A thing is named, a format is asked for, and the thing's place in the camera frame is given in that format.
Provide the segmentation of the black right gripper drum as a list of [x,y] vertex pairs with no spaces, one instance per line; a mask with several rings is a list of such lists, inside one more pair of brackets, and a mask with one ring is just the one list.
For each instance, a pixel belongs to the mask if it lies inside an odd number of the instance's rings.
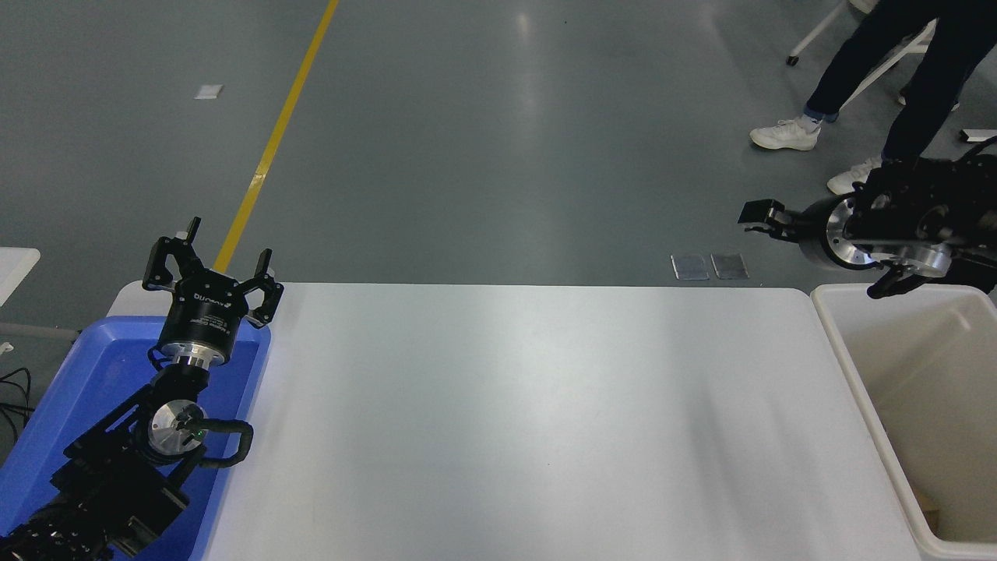
[[802,225],[798,230],[798,245],[802,255],[823,269],[834,270],[838,267],[833,250],[827,248],[827,224],[839,202],[838,196],[827,196],[809,205],[800,216]]

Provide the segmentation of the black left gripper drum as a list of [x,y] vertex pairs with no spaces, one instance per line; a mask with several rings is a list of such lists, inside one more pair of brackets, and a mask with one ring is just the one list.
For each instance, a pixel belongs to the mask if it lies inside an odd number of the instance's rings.
[[159,352],[178,356],[182,345],[207,348],[214,358],[230,358],[238,328],[248,312],[237,280],[215,271],[182,278],[159,337]]

